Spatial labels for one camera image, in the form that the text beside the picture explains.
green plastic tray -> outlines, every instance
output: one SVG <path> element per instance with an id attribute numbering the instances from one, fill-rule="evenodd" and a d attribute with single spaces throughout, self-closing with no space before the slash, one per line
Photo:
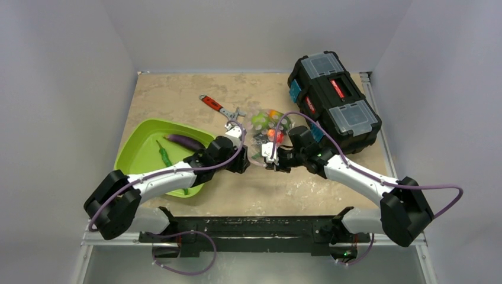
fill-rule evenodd
<path id="1" fill-rule="evenodd" d="M 169 160 L 173 164 L 194 153 L 167 141 L 164 138 L 167 134 L 182 134 L 200 141 L 206 147 L 215 138 L 214 135 L 187 125 L 164 120 L 145 120 L 136 127 L 127 142 L 125 142 L 115 161 L 115 169 L 120 169 L 127 175 L 151 172 L 166 167 L 162 162 L 159 145 L 155 140 L 158 140 L 162 147 L 166 149 Z M 182 189 L 167 194 L 177 197 L 191 197 L 197 194 L 203 186 L 204 184 L 189 188 L 188 195 L 185 195 Z"/>

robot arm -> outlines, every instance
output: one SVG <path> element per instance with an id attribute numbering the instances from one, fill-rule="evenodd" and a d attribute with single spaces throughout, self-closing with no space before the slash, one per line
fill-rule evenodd
<path id="1" fill-rule="evenodd" d="M 140 204 L 147 200 L 162 196 L 165 193 L 180 188 L 191 188 L 211 180 L 217 170 L 229 170 L 243 173 L 249 167 L 247 159 L 247 147 L 243 146 L 235 159 L 221 167 L 218 166 L 236 154 L 241 143 L 242 131 L 240 127 L 227 127 L 223 136 L 216 137 L 205 149 L 185 158 L 182 162 L 165 169 L 155 170 L 139 175 L 125 175 L 121 170 L 114 170 L 96 188 L 92 195 L 84 203 L 84 210 L 89 217 L 93 218 L 103 204 L 116 194 L 123 186 L 133 184 L 121 196 L 115 197 L 98 214 L 95 225 L 105 240 L 111 240 L 133 228 L 159 228 L 169 225 L 159 225 L 159 222 L 167 220 L 166 216 L 159 218 L 159 211 L 139 211 Z"/>
<path id="2" fill-rule="evenodd" d="M 267 169 L 289 172 L 292 167 L 305 166 L 309 172 L 342 183 L 379 206 L 379 209 L 347 207 L 335 217 L 334 221 L 338 222 L 336 234 L 341 237 L 357 233 L 386 234 L 398 245 L 407 247 L 432 222 L 433 213 L 422 191 L 384 184 L 418 185 L 415 180 L 409 177 L 396 180 L 379 175 L 349 159 L 345 163 L 333 149 L 321 148 L 305 126 L 291 129 L 288 135 L 292 148 L 279 147 L 272 155 L 272 143 L 262 147 Z M 351 169 L 347 164 L 379 177 L 380 182 Z"/>

white enclosure wall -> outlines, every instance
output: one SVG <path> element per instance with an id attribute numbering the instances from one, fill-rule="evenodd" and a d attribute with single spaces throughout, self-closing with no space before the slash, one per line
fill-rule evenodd
<path id="1" fill-rule="evenodd" d="M 289 72 L 336 51 L 351 71 L 376 65 L 411 0 L 103 0 L 138 70 Z"/>
<path id="2" fill-rule="evenodd" d="M 99 0 L 0 1 L 0 275 L 69 283 L 136 74 Z"/>
<path id="3" fill-rule="evenodd" d="M 502 2 L 414 1 L 372 75 L 400 176 L 464 198 L 426 230 L 440 283 L 500 283 Z M 427 195 L 437 211 L 454 192 Z"/>

clear plastic bag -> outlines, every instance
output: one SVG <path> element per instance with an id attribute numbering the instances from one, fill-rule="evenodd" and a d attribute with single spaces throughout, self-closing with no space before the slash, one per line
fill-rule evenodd
<path id="1" fill-rule="evenodd" d="M 282 115 L 283 113 L 274 109 L 259 109 L 248 112 L 243 125 L 247 131 L 245 144 L 247 145 L 247 157 L 251 163 L 265 166 L 261 155 L 261 145 L 273 141 L 277 123 L 280 123 L 277 145 L 282 144 L 288 131 L 294 127 L 294 122 L 287 117 L 279 122 Z"/>

adjustable wrench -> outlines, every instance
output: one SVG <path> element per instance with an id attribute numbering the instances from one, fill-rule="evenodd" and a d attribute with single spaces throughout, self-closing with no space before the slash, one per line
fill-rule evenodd
<path id="1" fill-rule="evenodd" d="M 200 95 L 199 99 L 201 99 L 206 105 L 210 106 L 212 109 L 215 111 L 218 111 L 219 113 L 223 114 L 228 120 L 235 120 L 237 121 L 237 117 L 245 117 L 246 113 L 243 111 L 239 111 L 239 108 L 236 109 L 235 112 L 230 112 L 226 110 L 223 106 L 218 104 L 215 100 L 210 98 L 207 95 Z"/>

